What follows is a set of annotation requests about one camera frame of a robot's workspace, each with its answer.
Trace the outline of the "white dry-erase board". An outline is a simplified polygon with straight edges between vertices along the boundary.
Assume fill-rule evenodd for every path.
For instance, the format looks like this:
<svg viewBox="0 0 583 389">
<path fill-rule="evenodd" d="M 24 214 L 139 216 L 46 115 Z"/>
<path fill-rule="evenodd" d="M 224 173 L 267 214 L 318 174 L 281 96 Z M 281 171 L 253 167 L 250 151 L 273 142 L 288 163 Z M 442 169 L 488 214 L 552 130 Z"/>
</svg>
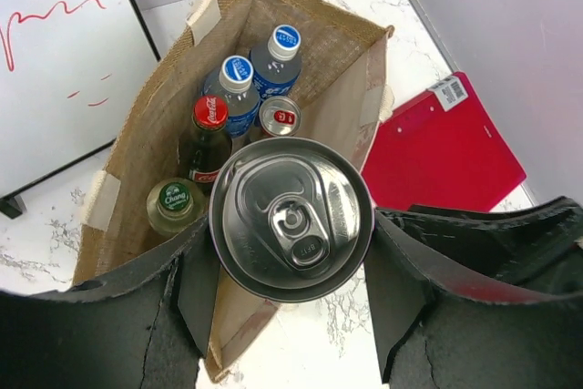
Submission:
<svg viewBox="0 0 583 389">
<path fill-rule="evenodd" d="M 135 0 L 1 0 L 1 211 L 118 135 L 159 53 Z"/>
</svg>

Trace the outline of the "silver beverage can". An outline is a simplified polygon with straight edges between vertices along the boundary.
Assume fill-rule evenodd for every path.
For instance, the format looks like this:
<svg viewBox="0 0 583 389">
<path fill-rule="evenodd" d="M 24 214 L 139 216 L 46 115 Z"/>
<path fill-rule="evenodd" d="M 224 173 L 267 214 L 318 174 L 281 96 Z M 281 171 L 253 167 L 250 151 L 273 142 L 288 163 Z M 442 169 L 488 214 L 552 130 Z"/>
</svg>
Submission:
<svg viewBox="0 0 583 389">
<path fill-rule="evenodd" d="M 269 97 L 260 106 L 258 124 L 251 128 L 250 142 L 264 138 L 292 137 L 300 129 L 302 112 L 291 99 Z"/>
</svg>

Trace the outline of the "blue-label water bottle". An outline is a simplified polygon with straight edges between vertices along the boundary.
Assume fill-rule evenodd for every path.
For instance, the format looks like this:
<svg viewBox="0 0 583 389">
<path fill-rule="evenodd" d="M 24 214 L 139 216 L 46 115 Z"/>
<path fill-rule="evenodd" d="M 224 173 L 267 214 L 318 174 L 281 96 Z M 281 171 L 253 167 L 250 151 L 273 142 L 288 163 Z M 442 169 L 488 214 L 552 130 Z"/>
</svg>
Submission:
<svg viewBox="0 0 583 389">
<path fill-rule="evenodd" d="M 260 107 L 260 96 L 253 85 L 254 68 L 244 56 L 228 56 L 211 71 L 203 83 L 203 95 L 220 96 L 228 106 L 227 131 L 232 139 L 243 138 L 251 128 Z"/>
<path fill-rule="evenodd" d="M 294 26 L 278 25 L 267 40 L 250 50 L 252 82 L 261 103 L 290 93 L 302 69 L 301 43 L 301 34 Z"/>
</svg>

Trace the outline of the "Coca-Cola glass bottle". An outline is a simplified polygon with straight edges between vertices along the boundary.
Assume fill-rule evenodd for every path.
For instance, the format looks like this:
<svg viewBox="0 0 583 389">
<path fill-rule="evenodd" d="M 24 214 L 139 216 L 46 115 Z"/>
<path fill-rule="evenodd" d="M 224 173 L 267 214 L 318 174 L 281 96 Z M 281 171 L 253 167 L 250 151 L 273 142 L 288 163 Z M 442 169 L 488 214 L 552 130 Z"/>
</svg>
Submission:
<svg viewBox="0 0 583 389">
<path fill-rule="evenodd" d="M 179 175 L 193 181 L 206 196 L 232 152 L 228 115 L 221 97 L 201 96 L 193 105 L 189 126 L 179 137 Z"/>
</svg>

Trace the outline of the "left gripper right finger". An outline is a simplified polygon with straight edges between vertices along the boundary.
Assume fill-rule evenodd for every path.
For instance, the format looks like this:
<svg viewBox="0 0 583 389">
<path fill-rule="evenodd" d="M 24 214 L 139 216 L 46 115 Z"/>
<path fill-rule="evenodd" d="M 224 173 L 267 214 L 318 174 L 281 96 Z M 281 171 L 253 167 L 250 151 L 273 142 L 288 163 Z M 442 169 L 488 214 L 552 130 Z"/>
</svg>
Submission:
<svg viewBox="0 0 583 389">
<path fill-rule="evenodd" d="M 384 384 L 579 388 L 582 209 L 379 209 L 364 270 Z"/>
</svg>

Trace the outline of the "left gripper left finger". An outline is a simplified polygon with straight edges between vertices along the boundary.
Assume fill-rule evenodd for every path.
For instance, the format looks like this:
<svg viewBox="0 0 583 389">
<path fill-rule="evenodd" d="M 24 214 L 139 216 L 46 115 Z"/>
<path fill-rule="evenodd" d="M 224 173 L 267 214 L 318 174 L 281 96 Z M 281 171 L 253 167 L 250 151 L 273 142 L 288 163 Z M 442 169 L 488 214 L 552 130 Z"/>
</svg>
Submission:
<svg viewBox="0 0 583 389">
<path fill-rule="evenodd" d="M 2 387 L 195 387 L 219 273 L 202 218 L 65 292 L 2 292 Z"/>
</svg>

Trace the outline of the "black and yellow can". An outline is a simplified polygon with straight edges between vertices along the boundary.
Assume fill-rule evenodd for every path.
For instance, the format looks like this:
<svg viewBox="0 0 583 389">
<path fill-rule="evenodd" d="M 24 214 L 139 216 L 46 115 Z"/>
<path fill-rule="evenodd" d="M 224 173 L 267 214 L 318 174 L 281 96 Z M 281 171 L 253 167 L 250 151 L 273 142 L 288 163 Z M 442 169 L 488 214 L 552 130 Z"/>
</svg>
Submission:
<svg viewBox="0 0 583 389">
<path fill-rule="evenodd" d="M 235 152 L 215 180 L 208 218 L 229 276 L 250 293 L 290 303 L 350 280 L 374 229 L 359 171 L 332 148 L 297 137 Z"/>
</svg>

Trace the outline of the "brown canvas tote bag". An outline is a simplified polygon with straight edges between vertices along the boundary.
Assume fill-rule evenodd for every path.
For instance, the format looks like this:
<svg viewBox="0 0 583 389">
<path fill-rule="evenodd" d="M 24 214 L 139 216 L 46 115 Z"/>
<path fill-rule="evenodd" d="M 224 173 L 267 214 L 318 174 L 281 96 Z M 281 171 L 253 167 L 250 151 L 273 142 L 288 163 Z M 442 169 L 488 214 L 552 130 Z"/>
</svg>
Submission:
<svg viewBox="0 0 583 389">
<path fill-rule="evenodd" d="M 363 167 L 392 111 L 386 79 L 394 28 L 327 0 L 197 0 L 185 30 L 138 93 L 86 195 L 74 284 L 154 247 L 147 195 L 179 167 L 178 137 L 204 77 L 226 56 L 247 54 L 279 24 L 295 26 L 302 37 L 302 72 L 291 90 L 305 115 L 302 134 Z"/>
</svg>

